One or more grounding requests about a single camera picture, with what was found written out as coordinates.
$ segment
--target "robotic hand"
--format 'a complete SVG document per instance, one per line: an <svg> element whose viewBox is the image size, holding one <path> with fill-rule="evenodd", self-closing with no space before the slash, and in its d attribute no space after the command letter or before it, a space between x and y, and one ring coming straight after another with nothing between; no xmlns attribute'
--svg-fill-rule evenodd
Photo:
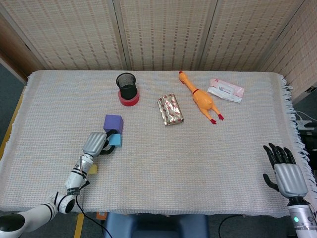
<svg viewBox="0 0 317 238"><path fill-rule="evenodd" d="M293 221L298 238L317 238L317 224L315 217L304 200L308 189L301 169L296 164L292 152L279 146L269 144L264 146L271 165L274 169L276 182L273 183L267 174L263 178L267 185L280 192L289 199L288 210Z"/></svg>
<svg viewBox="0 0 317 238"><path fill-rule="evenodd" d="M31 232L52 220L58 212L69 213L75 205L75 197L80 189L88 185L86 180L88 171L93 164L93 159L98 155L110 154L114 146L108 146L107 138L115 130L107 134L92 132L87 139L81 156L71 171L65 187L67 195L52 193L45 203L20 213L11 213L0 217L0 238L18 238L24 232Z"/></svg>

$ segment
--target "foil wrapper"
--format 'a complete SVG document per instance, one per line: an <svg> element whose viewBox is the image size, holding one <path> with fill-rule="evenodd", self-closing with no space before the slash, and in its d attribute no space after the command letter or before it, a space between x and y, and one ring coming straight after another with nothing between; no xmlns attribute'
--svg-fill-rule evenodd
<svg viewBox="0 0 317 238"><path fill-rule="evenodd" d="M168 94L158 99L158 107L165 125L174 125L184 121L182 112L174 94Z"/></svg>

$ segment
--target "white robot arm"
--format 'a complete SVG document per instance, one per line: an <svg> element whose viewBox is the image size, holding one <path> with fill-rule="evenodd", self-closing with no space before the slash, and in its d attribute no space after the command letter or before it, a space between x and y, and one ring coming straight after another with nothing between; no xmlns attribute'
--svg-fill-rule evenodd
<svg viewBox="0 0 317 238"><path fill-rule="evenodd" d="M296 164L292 152L279 146L264 146L274 169L277 184L267 174L263 178L267 185L289 199L288 211L298 238L317 238L317 224L309 203L304 200L308 189L301 169Z"/></svg>
<svg viewBox="0 0 317 238"><path fill-rule="evenodd" d="M52 220L58 212L69 213L75 205L75 197L80 189L89 184L87 173L93 164L93 159L100 154L109 154L114 146L108 148L107 138L115 131L107 134L92 132L87 139L81 156L71 171L65 187L67 195L52 193L45 203L20 213L11 213L0 217L0 238L18 238L25 232L31 232Z"/></svg>

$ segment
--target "purple cube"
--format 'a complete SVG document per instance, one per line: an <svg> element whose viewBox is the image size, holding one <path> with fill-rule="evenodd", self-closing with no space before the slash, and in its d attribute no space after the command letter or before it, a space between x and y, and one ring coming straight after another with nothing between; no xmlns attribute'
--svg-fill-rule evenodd
<svg viewBox="0 0 317 238"><path fill-rule="evenodd" d="M122 133L123 119L119 115L106 115L104 130L107 133L110 130L116 130L118 133Z"/></svg>

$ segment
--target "floor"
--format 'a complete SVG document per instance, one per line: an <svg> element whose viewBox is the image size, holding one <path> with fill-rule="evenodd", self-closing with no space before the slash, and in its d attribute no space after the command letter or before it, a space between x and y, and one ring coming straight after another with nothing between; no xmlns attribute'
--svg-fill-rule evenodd
<svg viewBox="0 0 317 238"><path fill-rule="evenodd" d="M0 141L3 140L12 114L23 90L23 84L10 72L0 65ZM295 109L303 111L317 118L317 90L295 106ZM90 217L96 217L95 213L89 213ZM209 229L211 238L218 238L218 227L221 221L228 215L209 216ZM77 214L57 214L57 216L45 226L34 232L22 235L22 238L71 238L74 237ZM283 238L295 233L289 217L273 218L267 216L256 217L232 217L221 226L222 238ZM82 236L103 237L102 230L88 219L84 220Z"/></svg>

